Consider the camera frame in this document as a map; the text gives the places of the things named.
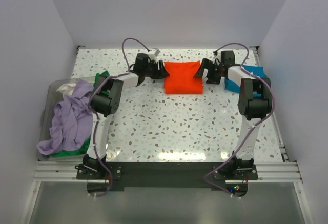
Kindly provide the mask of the orange t shirt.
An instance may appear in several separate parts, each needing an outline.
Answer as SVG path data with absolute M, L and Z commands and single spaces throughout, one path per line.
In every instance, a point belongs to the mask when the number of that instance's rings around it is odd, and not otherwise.
M 165 78 L 166 94 L 203 94 L 202 78 L 194 78 L 200 68 L 196 62 L 165 62 L 169 77 Z

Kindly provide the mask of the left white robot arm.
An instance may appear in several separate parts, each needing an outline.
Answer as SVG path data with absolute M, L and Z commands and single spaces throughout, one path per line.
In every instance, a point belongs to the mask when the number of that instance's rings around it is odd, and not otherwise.
M 109 172 L 105 165 L 108 147 L 108 134 L 113 114 L 119 108 L 122 91 L 139 86 L 146 77 L 165 79 L 169 73 L 157 56 L 160 51 L 152 49 L 139 53 L 130 69 L 117 76 L 100 75 L 95 82 L 88 106 L 93 112 L 90 144 L 83 162 L 76 167 L 78 175 L 84 178 L 101 179 Z

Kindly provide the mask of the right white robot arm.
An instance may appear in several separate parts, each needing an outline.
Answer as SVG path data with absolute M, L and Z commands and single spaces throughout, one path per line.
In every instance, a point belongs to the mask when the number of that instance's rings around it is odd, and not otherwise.
M 271 81 L 263 69 L 235 63 L 233 51 L 222 51 L 214 61 L 204 58 L 194 78 L 207 71 L 208 84 L 220 84 L 222 78 L 239 87 L 238 110 L 242 117 L 239 141 L 231 158 L 214 170 L 225 178 L 241 179 L 254 170 L 254 150 L 260 124 L 272 115 Z

